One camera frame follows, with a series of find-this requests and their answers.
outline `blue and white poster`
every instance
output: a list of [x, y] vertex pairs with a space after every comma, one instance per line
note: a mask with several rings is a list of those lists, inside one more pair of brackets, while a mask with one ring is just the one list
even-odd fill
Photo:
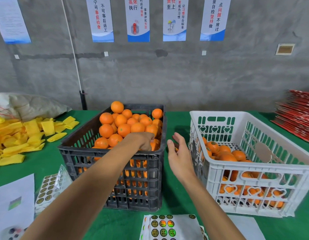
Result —
[[189, 0], [163, 0], [163, 41], [185, 41]]
[[149, 0], [125, 0], [128, 42], [150, 42]]
[[18, 0], [0, 0], [0, 33], [7, 44], [31, 43]]
[[200, 41], [222, 41], [231, 0], [205, 0]]
[[114, 42], [110, 0], [87, 0], [93, 42]]

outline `gray concrete wall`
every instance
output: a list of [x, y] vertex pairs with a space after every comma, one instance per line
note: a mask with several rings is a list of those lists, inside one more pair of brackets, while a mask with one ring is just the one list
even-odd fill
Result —
[[[0, 35], [0, 92], [81, 109], [61, 1], [19, 3], [32, 44], [6, 45]], [[199, 41], [204, 0], [190, 0], [185, 42], [162, 42], [162, 0], [150, 0], [150, 43], [128, 43], [124, 0], [111, 0], [114, 43], [92, 42], [85, 0], [65, 4], [89, 109], [120, 100], [169, 110], [272, 111], [284, 89], [309, 91], [309, 0], [232, 0], [222, 42]], [[275, 56], [279, 43], [296, 44], [293, 54]]]

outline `red stack of packaging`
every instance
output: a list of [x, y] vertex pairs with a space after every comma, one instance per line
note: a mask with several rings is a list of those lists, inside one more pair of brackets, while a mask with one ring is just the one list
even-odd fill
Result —
[[286, 90], [287, 102], [277, 103], [272, 121], [295, 136], [309, 142], [309, 92]]

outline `hand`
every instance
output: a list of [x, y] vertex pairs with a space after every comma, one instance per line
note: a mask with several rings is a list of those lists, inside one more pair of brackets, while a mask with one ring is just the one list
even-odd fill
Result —
[[195, 172], [193, 169], [192, 159], [190, 151], [185, 143], [184, 138], [179, 133], [174, 133], [172, 136], [179, 145], [173, 143], [172, 140], [167, 141], [169, 154], [169, 164], [170, 168], [173, 171], [174, 175], [177, 179], [184, 184], [184, 182], [189, 179], [189, 177], [195, 176]]
[[129, 133], [122, 142], [131, 141], [133, 143], [138, 143], [139, 149], [143, 151], [151, 151], [150, 142], [153, 142], [154, 134], [150, 132], [134, 132]]

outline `green tablecloth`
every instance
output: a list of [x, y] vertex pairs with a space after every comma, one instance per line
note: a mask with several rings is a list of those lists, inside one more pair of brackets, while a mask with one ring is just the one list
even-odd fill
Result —
[[[99, 111], [71, 111], [63, 115], [62, 118], [73, 116], [77, 121], [80, 121], [82, 125], [98, 112]], [[271, 115], [257, 112], [251, 113], [309, 151], [309, 143], [300, 140], [269, 122], [269, 116]], [[167, 138], [171, 138], [174, 132], [178, 132], [183, 135], [188, 142], [190, 133], [189, 113], [167, 112], [166, 116], [168, 118]], [[43, 177], [57, 173], [60, 165], [64, 163], [59, 150], [56, 148], [59, 144], [60, 141], [52, 143], [47, 142], [42, 151], [26, 153], [26, 158], [23, 163], [0, 167], [0, 186], [34, 173], [35, 190], [37, 191]], [[163, 203], [161, 209], [156, 214], [195, 214], [198, 216], [197, 210], [192, 204], [191, 199], [169, 167], [167, 153], [165, 153], [162, 190]], [[145, 214], [148, 214], [148, 212], [104, 209], [92, 224], [85, 239], [138, 239], [143, 215]], [[255, 216], [255, 219], [267, 240], [309, 239], [309, 193], [296, 210], [295, 218]]]

